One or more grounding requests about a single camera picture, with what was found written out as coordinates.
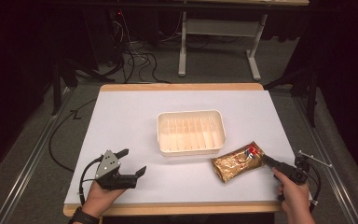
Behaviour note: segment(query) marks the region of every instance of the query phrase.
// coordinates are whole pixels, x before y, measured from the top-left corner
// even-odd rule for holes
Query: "wristwatch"
[[[75,210],[74,215],[72,216],[71,220],[69,220],[68,224],[72,224],[74,222],[80,222],[83,224],[98,224],[100,222],[100,219],[82,212],[81,206],[78,206],[78,208]]]

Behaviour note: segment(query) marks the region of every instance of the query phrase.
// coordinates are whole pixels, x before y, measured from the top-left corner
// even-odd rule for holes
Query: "gold foil wrapper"
[[[261,158],[264,151],[255,143],[241,147],[218,158],[211,159],[214,171],[224,183],[246,171],[264,165]]]

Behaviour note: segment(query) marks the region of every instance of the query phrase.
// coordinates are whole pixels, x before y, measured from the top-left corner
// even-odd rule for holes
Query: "human hand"
[[[89,188],[89,195],[83,204],[82,211],[90,216],[100,217],[125,191],[126,189],[102,189],[97,182],[92,181],[91,187]]]
[[[275,167],[272,168],[272,172],[282,183],[278,191],[285,198],[282,202],[282,209],[287,215],[288,223],[315,223],[310,215],[310,189],[308,185],[297,185]]]

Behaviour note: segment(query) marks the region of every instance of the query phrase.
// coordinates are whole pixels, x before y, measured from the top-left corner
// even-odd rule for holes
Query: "wrist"
[[[99,218],[101,216],[101,212],[99,212],[97,209],[95,209],[97,206],[90,206],[87,203],[85,203],[82,207],[82,211],[92,217]]]
[[[309,210],[303,210],[299,212],[294,212],[291,214],[294,223],[306,223],[314,224],[314,220]]]
[[[82,210],[82,207],[79,206],[76,210],[74,215],[72,216],[71,220],[69,220],[68,224],[98,224],[100,222],[99,217],[94,217],[87,212]]]

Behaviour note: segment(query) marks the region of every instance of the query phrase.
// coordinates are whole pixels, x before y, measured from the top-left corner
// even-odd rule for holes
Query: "plastic tray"
[[[158,143],[163,156],[217,153],[225,141],[222,116],[217,110],[158,115]]]

